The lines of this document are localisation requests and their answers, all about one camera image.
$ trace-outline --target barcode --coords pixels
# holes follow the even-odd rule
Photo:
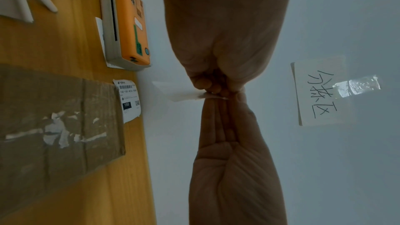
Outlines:
[[[120,89],[132,89],[131,85],[120,85]]]

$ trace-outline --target fingernail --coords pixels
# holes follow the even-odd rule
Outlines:
[[[246,98],[246,94],[243,92],[240,92],[238,94],[236,94],[236,100],[239,102],[243,102],[246,103],[247,102],[247,98]]]

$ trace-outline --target brown cardboard box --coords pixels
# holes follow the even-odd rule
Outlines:
[[[0,217],[124,154],[114,85],[0,65]]]

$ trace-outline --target orange device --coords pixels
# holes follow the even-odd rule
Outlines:
[[[100,0],[105,57],[126,70],[150,67],[142,0]]]

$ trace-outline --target wooden surface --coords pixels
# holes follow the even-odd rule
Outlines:
[[[136,82],[107,68],[95,17],[100,0],[52,0],[54,14],[28,0],[35,22],[0,16],[0,62],[111,83]],[[156,224],[142,118],[125,124],[126,156],[0,221],[8,224]]]

